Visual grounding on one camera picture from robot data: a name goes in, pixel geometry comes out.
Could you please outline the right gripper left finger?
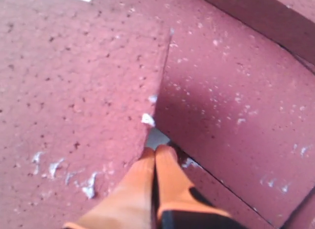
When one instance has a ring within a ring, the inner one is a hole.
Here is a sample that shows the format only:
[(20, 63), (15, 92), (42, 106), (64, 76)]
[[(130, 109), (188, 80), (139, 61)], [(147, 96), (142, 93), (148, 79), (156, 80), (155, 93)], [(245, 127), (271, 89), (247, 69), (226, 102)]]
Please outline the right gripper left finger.
[(144, 148), (114, 191), (64, 229), (150, 229), (155, 153)]

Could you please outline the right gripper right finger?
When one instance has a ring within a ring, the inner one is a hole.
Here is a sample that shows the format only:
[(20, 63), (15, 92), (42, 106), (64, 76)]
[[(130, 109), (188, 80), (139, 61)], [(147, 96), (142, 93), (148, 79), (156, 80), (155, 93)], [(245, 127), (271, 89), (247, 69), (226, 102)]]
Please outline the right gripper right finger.
[(244, 229), (238, 221), (214, 207), (195, 187), (168, 145), (156, 148), (156, 173), (160, 229)]

